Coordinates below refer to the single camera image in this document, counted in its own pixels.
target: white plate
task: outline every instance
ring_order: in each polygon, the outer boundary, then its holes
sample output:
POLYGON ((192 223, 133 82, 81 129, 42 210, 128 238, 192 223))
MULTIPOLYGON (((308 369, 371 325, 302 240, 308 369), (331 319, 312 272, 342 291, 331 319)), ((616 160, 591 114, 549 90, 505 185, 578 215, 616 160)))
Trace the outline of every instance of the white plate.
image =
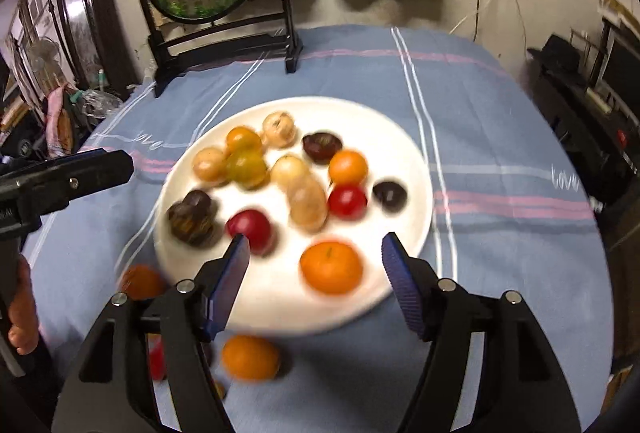
MULTIPOLYGON (((206 147, 224 147, 226 134, 236 126, 262 128, 273 111, 287 111, 299 128, 293 148, 269 150, 266 162, 272 166, 285 153, 305 156, 300 138, 306 133, 328 130, 340 136, 345 148, 354 148, 369 163, 366 193, 369 207, 359 222, 343 222, 329 216, 317 235, 302 233, 288 224, 285 195, 275 184, 246 192, 234 184, 207 190, 220 204, 218 221, 226 222, 247 207, 262 208, 278 230, 278 243, 267 257, 252 256, 228 321, 235 331, 265 334, 307 334, 324 331, 353 320, 391 292, 382 265, 382 238, 395 231, 407 252, 417 256, 429 231, 433 191, 427 164, 404 130, 386 116, 354 102, 327 97, 295 97, 274 100, 246 109, 209 130, 180 158, 166 179, 156 213, 154 242, 160 265, 172 281, 193 278, 204 262, 222 256, 230 238, 199 250, 185 245, 169 232, 165 211, 190 190, 200 186, 193 175, 194 155, 206 147), (398 214, 385 214, 371 199, 371 188, 381 178, 393 177, 408 191, 406 207, 398 214), (352 293, 341 297, 321 295, 310 289, 298 273, 298 260, 311 243, 330 236, 344 237, 355 244, 365 261, 363 281, 352 293)), ((328 187, 327 167, 312 166, 328 187)))

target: silver screw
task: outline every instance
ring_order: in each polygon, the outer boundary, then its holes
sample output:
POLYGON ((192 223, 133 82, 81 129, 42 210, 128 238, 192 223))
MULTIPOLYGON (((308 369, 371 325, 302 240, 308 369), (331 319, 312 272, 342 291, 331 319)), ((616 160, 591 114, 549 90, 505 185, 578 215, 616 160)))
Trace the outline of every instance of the silver screw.
POLYGON ((518 303, 522 302, 522 296, 520 295, 520 292, 517 292, 515 290, 508 291, 504 297, 512 305, 517 305, 518 303))
POLYGON ((176 285, 175 288, 177 288, 181 294, 188 294, 195 286, 196 284, 192 279, 183 279, 182 281, 178 281, 178 285, 176 285))
POLYGON ((124 292, 117 292, 111 296, 111 304, 119 307, 127 302, 127 295, 124 292))
POLYGON ((457 286, 456 282, 449 278, 442 278, 438 281, 438 287, 440 287, 440 290, 445 292, 453 292, 457 286))

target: blue tablecloth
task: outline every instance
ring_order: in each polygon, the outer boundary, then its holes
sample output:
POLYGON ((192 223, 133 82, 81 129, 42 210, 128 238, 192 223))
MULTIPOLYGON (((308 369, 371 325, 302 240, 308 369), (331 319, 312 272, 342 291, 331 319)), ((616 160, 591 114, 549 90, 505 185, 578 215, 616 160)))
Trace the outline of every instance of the blue tablecloth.
MULTIPOLYGON (((434 223, 422 257, 469 292, 527 299, 560 361, 585 428, 598 414, 612 353, 612 301, 600 236, 574 169, 518 85, 483 48, 434 31, 341 26, 301 31, 295 74, 265 55, 175 79, 158 99, 141 86, 87 148, 134 158, 129 184, 71 203, 28 241, 42 331, 64 373, 129 265, 156 265, 153 206, 190 143, 238 111, 287 96, 360 102, 391 117, 431 169, 434 223)), ((220 334, 219 348, 228 335, 220 334)), ((456 426, 478 386, 474 337, 456 426)), ((395 432, 428 345, 389 298, 317 336, 278 340, 286 377, 227 383, 239 433, 395 432)), ((162 419, 177 426, 166 384, 162 419)))

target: dark wooden door frame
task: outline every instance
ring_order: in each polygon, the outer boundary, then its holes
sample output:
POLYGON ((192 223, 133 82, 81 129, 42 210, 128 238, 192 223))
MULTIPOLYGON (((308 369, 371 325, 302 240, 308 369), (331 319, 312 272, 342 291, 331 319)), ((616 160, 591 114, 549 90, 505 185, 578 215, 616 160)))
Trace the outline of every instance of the dark wooden door frame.
MULTIPOLYGON (((88 82, 82 70, 75 41, 71 35, 65 3, 63 0, 56 1, 69 53, 80 83, 79 86, 86 89, 88 82)), ((127 86, 137 84, 140 80, 127 49, 115 2, 114 0, 84 0, 84 6, 110 90, 120 98, 126 99, 129 96, 127 86)))

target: red object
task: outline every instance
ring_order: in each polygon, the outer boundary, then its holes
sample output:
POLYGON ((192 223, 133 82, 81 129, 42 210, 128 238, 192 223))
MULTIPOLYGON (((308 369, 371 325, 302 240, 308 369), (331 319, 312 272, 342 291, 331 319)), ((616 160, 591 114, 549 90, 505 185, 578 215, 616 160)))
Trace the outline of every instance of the red object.
POLYGON ((622 131, 621 129, 618 130, 617 132, 618 135, 618 141, 620 142, 620 145, 622 146, 622 149, 626 148, 626 145, 629 144, 627 138, 626 138, 626 133, 624 131, 622 131))
POLYGON ((149 352, 149 372, 154 381, 162 381, 166 377, 162 340, 158 340, 149 352))
POLYGON ((226 233, 233 238, 245 235, 249 249, 259 256, 268 253, 273 243, 273 229, 269 219, 257 209, 245 209, 232 216, 225 223, 226 233))
POLYGON ((341 220, 359 220, 367 212, 367 195, 360 186, 336 186, 329 195, 329 210, 341 220))

